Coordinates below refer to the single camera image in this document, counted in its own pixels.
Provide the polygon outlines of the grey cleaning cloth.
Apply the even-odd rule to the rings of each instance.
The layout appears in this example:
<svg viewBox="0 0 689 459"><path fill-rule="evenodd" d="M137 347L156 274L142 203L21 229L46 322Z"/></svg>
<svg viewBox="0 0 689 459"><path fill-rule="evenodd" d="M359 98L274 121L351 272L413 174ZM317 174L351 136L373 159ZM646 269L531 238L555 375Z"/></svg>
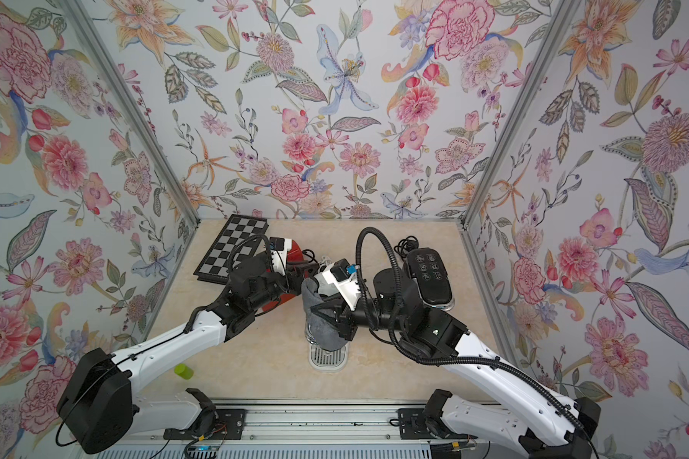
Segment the grey cleaning cloth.
<svg viewBox="0 0 689 459"><path fill-rule="evenodd" d="M325 307L325 301L319 295L318 288L318 283L313 278L306 278L302 283L306 336L310 342L327 352L338 351L346 346L346 340L330 323L331 319L334 319L334 312L331 308Z"/></svg>

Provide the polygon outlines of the red coffee machine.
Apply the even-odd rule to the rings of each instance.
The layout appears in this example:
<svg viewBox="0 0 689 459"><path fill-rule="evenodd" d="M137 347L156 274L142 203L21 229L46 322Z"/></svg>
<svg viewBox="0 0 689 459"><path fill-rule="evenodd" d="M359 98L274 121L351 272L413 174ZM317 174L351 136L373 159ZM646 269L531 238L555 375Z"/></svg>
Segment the red coffee machine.
<svg viewBox="0 0 689 459"><path fill-rule="evenodd" d="M293 248L288 253L286 279L284 281L285 292L281 293L277 298L267 303L262 307L262 316L270 313L283 303L296 298L300 294L300 285L305 278L313 277L319 269L319 262L312 250L302 249L299 244L293 240Z"/></svg>

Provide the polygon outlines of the white coffee machine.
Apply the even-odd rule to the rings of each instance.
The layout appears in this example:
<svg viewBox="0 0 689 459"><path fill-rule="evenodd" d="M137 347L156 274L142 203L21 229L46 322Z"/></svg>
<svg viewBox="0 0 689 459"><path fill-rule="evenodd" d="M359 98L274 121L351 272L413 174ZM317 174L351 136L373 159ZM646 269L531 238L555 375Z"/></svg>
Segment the white coffee machine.
<svg viewBox="0 0 689 459"><path fill-rule="evenodd" d="M348 342L323 316L333 319L331 309L323 309L325 299L319 294L319 285L313 278L302 283L302 305L304 306L304 334L309 342L309 363L322 372L334 373L342 370L348 360Z"/></svg>

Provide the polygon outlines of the black coffee machine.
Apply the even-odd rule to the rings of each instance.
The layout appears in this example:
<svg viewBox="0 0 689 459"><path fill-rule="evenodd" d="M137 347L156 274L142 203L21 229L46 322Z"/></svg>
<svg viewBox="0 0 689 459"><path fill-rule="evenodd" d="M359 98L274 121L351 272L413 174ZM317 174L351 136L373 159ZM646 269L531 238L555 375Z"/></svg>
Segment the black coffee machine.
<svg viewBox="0 0 689 459"><path fill-rule="evenodd" d="M455 297L445 264L440 254L431 248L410 251L405 259L405 271L416 283L422 301L436 309L449 311Z"/></svg>

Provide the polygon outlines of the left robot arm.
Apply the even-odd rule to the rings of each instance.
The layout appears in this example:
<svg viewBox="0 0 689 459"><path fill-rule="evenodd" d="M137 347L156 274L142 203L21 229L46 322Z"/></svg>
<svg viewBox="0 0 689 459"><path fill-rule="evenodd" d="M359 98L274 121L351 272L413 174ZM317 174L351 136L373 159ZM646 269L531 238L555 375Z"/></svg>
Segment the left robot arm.
<svg viewBox="0 0 689 459"><path fill-rule="evenodd" d="M277 272L272 260L268 254L243 260L211 304L194 308L170 331L113 353L96 348L80 359L57 414L85 453L105 451L130 433L181 430L200 439L221 426L216 405L199 389L188 388L169 401L140 394L176 365L239 335L266 305L302 292L313 266L293 263Z"/></svg>

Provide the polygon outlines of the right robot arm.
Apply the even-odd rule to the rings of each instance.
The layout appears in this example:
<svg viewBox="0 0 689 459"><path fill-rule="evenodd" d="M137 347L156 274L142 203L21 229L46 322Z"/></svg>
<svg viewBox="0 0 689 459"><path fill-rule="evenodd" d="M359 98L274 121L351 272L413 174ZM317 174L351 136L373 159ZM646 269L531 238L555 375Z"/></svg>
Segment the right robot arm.
<svg viewBox="0 0 689 459"><path fill-rule="evenodd" d="M430 436L483 440L526 458L598 457L593 445L597 403L543 386L451 314L426 305L403 273L387 269L383 274L386 291L371 296L355 268L330 267L316 277L325 303L312 311L348 342L360 327L386 330L404 357L444 368L495 401L486 407L449 390L435 390L418 417Z"/></svg>

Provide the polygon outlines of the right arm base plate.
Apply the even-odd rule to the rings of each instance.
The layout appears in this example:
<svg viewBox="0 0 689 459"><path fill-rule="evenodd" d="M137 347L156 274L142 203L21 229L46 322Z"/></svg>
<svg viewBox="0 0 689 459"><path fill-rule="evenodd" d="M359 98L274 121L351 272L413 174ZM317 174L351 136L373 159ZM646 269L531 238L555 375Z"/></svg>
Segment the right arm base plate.
<svg viewBox="0 0 689 459"><path fill-rule="evenodd" d="M431 418L427 418L423 409L398 409L395 418L401 440L473 440L474 436L458 434Z"/></svg>

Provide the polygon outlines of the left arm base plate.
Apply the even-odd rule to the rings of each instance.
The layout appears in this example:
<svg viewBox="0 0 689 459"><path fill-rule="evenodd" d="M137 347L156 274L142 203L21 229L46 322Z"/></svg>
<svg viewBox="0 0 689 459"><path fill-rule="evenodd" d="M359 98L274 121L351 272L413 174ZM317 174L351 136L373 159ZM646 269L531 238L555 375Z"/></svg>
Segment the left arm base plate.
<svg viewBox="0 0 689 459"><path fill-rule="evenodd" d="M199 418L185 430L167 428L165 440L226 441L240 440L245 426L245 409L216 409L216 413L202 412Z"/></svg>

